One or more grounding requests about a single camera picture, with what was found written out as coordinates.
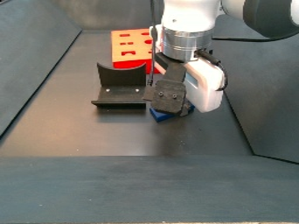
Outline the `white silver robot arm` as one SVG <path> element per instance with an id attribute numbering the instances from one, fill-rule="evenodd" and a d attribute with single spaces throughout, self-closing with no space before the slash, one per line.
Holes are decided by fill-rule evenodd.
<path id="1" fill-rule="evenodd" d="M 152 108 L 185 113 L 220 106 L 228 75 L 208 52 L 216 18 L 240 19 L 265 41 L 299 33 L 299 0 L 162 0 L 161 23 L 149 28 L 152 63 L 162 78 L 145 93 Z"/>

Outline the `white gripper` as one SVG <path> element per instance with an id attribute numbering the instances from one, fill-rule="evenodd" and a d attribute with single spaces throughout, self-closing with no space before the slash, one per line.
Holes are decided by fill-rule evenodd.
<path id="1" fill-rule="evenodd" d="M 182 84 L 185 86 L 185 101 L 189 101 L 201 112 L 209 112 L 220 106 L 222 88 L 225 84 L 224 72 L 218 66 L 212 65 L 205 59 L 182 63 L 186 73 Z M 154 68 L 164 75 L 165 69 L 154 62 Z"/>

